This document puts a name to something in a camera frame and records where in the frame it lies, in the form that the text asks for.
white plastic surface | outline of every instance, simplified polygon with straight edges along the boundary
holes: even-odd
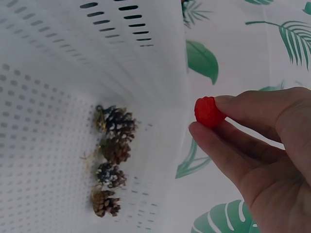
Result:
[[[0,0],[0,233],[161,225],[188,121],[180,2],[98,0],[80,8],[90,2]],[[119,10],[125,6],[138,7]],[[87,16],[95,12],[104,14]],[[141,17],[124,18],[132,15]],[[114,29],[100,32],[107,28]],[[101,138],[92,128],[96,104],[126,106],[142,122],[121,166],[128,181],[117,191],[116,218],[94,215],[83,183],[79,157]],[[91,186],[91,174],[87,180]]]

pine cone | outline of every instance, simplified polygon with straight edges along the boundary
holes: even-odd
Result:
[[[112,216],[117,216],[121,209],[118,201],[120,198],[109,198],[114,195],[112,191],[99,191],[92,197],[93,210],[98,217],[103,217],[105,213],[110,213]]]
[[[101,164],[96,171],[97,181],[108,188],[125,186],[126,177],[118,166],[111,163]]]
[[[133,114],[127,113],[126,109],[114,109],[106,118],[106,135],[108,138],[118,138],[123,141],[132,141],[137,125],[136,120],[132,119]]]
[[[117,138],[107,139],[105,145],[102,146],[102,153],[107,161],[112,164],[120,164],[121,162],[126,162],[131,156],[129,151],[131,148],[126,143],[126,141],[119,140]]]

palm leaf print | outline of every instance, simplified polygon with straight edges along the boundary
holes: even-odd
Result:
[[[245,0],[245,1],[256,5],[269,5],[274,0]]]
[[[182,178],[184,176],[188,176],[192,173],[195,173],[202,168],[204,168],[207,164],[210,163],[211,158],[209,156],[204,158],[196,158],[198,144],[192,139],[191,147],[188,153],[188,156],[185,160],[178,166],[177,173],[175,179]]]
[[[291,63],[302,66],[305,63],[309,70],[309,58],[311,56],[311,27],[308,23],[301,21],[287,21],[281,25],[267,21],[252,21],[246,25],[266,23],[278,26],[281,38],[286,47]]]
[[[185,0],[182,3],[182,10],[184,16],[184,24],[189,29],[191,29],[191,24],[195,25],[196,20],[203,21],[203,19],[209,18],[206,13],[211,13],[212,11],[200,10],[202,3],[197,3],[196,0]]]
[[[259,233],[245,202],[235,200],[214,206],[193,223],[191,233]]]
[[[284,89],[284,80],[277,86],[266,86],[259,91],[278,91]]]

fingernail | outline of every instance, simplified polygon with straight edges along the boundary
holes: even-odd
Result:
[[[227,103],[231,100],[233,96],[217,96],[215,97],[215,101],[217,103]]]

brown pine cone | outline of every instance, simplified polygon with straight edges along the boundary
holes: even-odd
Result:
[[[120,164],[126,162],[131,156],[129,151],[131,148],[127,143],[122,143],[116,138],[107,139],[105,145],[102,147],[102,153],[105,159],[112,164]]]
[[[98,217],[104,217],[105,213],[117,216],[120,208],[118,201],[120,198],[110,198],[115,192],[99,191],[92,197],[93,209]]]

